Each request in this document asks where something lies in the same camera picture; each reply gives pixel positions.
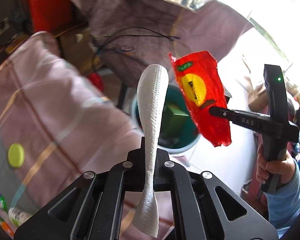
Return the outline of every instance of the human hand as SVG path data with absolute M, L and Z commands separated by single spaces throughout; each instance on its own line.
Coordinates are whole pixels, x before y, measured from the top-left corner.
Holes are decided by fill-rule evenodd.
M 293 178 L 295 169 L 295 163 L 288 151 L 284 161 L 267 162 L 263 157 L 263 143 L 260 144 L 257 159 L 257 181 L 265 184 L 269 178 L 269 173 L 280 174 L 279 187 L 281 187 Z

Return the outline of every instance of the device handle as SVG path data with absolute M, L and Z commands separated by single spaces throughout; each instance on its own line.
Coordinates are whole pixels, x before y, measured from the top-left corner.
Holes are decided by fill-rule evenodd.
M 267 162 L 284 161 L 287 151 L 287 142 L 285 140 L 271 138 L 262 134 L 263 156 Z M 274 194 L 280 181 L 279 174 L 269 173 L 269 178 L 265 184 L 261 184 L 260 189 L 263 192 Z

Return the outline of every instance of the white bottle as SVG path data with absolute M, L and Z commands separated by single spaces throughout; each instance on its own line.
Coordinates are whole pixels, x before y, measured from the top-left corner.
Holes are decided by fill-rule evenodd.
M 16 226 L 21 226 L 24 222 L 26 222 L 32 215 L 23 212 L 17 208 L 10 208 L 8 212 L 9 218 L 11 222 Z

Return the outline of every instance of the red snack bag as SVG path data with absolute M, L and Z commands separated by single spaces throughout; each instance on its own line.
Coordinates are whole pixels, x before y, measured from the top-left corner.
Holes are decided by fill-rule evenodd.
M 189 54 L 180 59 L 171 56 L 176 80 L 186 106 L 199 132 L 214 147 L 231 143 L 229 121 L 209 114 L 211 106 L 227 108 L 217 62 L 207 51 Z

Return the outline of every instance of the yellow bottle cap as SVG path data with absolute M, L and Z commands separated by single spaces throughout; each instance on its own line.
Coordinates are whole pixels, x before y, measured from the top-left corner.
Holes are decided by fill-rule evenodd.
M 20 168 L 25 161 L 25 150 L 20 143 L 11 144 L 8 150 L 8 161 L 13 168 Z

